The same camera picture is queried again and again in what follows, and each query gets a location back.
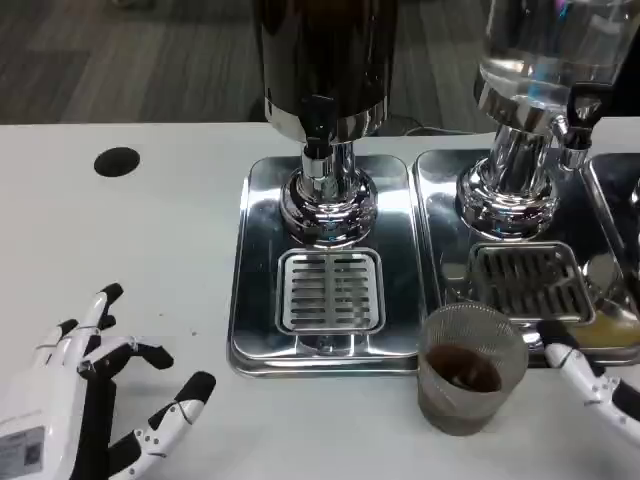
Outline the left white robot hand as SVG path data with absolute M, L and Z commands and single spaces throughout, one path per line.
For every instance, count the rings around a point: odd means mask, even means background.
M 202 413 L 215 377 L 195 372 L 144 425 L 111 439 L 117 385 L 133 358 L 157 370 L 174 359 L 133 336 L 105 337 L 123 288 L 96 293 L 81 320 L 59 323 L 36 347 L 28 369 L 1 390 L 4 479 L 139 479 L 166 459 Z

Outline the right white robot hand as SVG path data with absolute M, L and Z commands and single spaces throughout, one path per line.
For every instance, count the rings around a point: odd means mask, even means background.
M 541 320 L 536 330 L 547 364 L 561 372 L 580 403 L 638 447 L 639 391 L 622 378 L 609 376 L 605 367 L 590 360 L 562 322 Z

